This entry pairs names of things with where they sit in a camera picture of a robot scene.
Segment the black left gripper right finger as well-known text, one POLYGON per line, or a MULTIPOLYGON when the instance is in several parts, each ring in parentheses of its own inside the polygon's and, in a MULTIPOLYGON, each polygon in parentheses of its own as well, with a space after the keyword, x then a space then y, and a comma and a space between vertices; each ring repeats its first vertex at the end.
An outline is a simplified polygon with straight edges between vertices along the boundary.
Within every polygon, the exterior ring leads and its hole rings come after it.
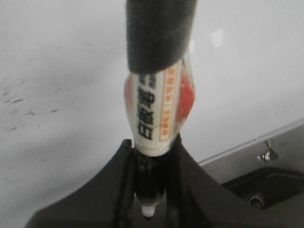
POLYGON ((248 205, 214 181, 189 155, 177 136, 167 166, 168 228, 302 228, 304 196, 273 209, 248 205))

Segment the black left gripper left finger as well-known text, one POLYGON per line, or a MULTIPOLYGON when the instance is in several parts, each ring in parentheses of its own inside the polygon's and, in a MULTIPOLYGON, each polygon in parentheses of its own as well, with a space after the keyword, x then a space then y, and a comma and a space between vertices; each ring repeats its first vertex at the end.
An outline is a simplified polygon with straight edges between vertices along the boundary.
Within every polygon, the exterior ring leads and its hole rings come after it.
POLYGON ((36 212, 28 228, 130 228, 133 207, 132 142, 122 141, 88 183, 36 212))

